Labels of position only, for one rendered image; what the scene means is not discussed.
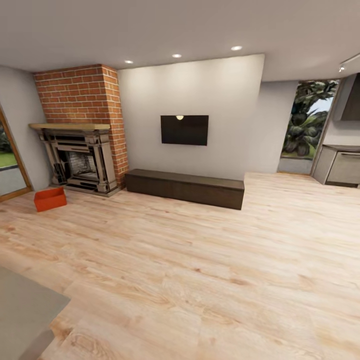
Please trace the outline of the storage box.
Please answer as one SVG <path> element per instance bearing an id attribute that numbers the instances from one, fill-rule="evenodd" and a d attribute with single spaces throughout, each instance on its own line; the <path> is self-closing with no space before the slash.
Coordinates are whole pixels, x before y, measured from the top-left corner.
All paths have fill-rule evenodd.
<path id="1" fill-rule="evenodd" d="M 62 187 L 36 191 L 33 201 L 38 212 L 67 205 L 66 195 Z"/>

